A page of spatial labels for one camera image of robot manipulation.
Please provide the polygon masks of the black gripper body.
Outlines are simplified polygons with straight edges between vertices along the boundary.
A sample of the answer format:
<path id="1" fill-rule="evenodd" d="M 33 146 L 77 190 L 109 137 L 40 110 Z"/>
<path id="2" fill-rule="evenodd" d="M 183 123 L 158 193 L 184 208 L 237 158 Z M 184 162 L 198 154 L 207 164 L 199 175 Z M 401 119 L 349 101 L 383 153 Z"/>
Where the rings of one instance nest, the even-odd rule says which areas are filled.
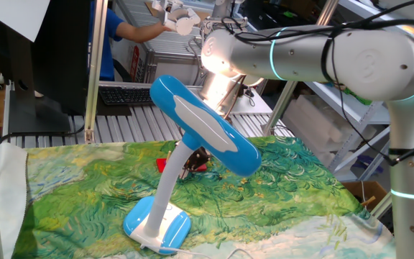
<path id="1" fill-rule="evenodd" d="M 198 148 L 195 153 L 195 158 L 198 162 L 207 162 L 211 159 L 211 154 L 204 147 Z"/>

